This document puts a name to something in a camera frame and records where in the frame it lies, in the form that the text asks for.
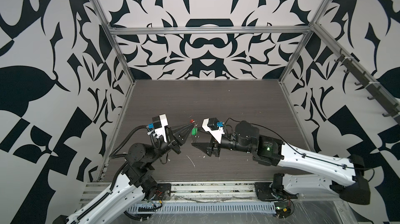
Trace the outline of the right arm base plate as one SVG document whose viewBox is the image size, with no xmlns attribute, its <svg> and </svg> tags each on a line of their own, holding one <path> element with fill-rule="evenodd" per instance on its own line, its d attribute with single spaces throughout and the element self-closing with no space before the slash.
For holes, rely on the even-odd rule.
<svg viewBox="0 0 400 224">
<path fill-rule="evenodd" d="M 284 186 L 274 182 L 255 182 L 256 197 L 264 202 L 283 202 L 291 199 L 298 199 L 296 194 L 288 193 Z"/>
</svg>

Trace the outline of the green key tag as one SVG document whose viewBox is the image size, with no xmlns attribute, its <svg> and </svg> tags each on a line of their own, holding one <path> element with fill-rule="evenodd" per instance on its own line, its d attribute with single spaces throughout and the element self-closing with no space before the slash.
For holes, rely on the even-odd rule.
<svg viewBox="0 0 400 224">
<path fill-rule="evenodd" d="M 197 128 L 197 127 L 194 127 L 194 128 L 192 129 L 191 135 L 192 135 L 192 136 L 197 136 L 197 135 L 198 135 L 198 128 Z"/>
</svg>

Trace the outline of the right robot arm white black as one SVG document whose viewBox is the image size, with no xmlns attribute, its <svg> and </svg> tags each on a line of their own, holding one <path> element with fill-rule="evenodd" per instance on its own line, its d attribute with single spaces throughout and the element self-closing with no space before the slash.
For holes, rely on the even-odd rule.
<svg viewBox="0 0 400 224">
<path fill-rule="evenodd" d="M 299 194 L 338 195 L 340 199 L 357 205 L 368 205 L 371 200 L 369 181 L 364 177 L 366 167 L 358 155 L 340 158 L 318 154 L 295 147 L 288 142 L 260 134 L 260 126 L 247 121 L 238 122 L 231 133 L 226 124 L 215 118 L 205 119 L 204 133 L 210 142 L 193 142 L 192 146 L 207 156 L 220 155 L 222 149 L 249 153 L 253 161 L 264 166 L 293 168 L 303 175 L 274 174 L 267 185 L 255 184 L 261 201 L 288 201 Z"/>
</svg>

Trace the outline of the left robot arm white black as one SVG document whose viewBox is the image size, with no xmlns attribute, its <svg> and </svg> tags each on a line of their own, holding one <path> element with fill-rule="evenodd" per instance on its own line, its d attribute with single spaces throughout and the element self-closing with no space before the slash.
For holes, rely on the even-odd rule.
<svg viewBox="0 0 400 224">
<path fill-rule="evenodd" d="M 142 125 L 134 128 L 123 142 L 110 154 L 114 158 L 129 139 L 140 129 L 150 133 L 151 144 L 134 143 L 124 154 L 125 162 L 115 173 L 108 188 L 96 196 L 81 210 L 65 216 L 60 215 L 55 224 L 110 224 L 134 204 L 151 200 L 157 190 L 157 182 L 152 177 L 153 163 L 170 151 L 180 154 L 183 146 L 195 127 L 193 122 L 162 128 L 164 134 L 155 136 L 155 125 Z"/>
</svg>

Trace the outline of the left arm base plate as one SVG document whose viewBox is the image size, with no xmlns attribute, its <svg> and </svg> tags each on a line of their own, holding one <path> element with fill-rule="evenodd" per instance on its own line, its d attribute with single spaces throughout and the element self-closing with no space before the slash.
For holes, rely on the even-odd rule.
<svg viewBox="0 0 400 224">
<path fill-rule="evenodd" d="M 163 201 L 170 197 L 170 193 L 171 193 L 170 183 L 158 183 L 151 197 L 151 200 Z"/>
</svg>

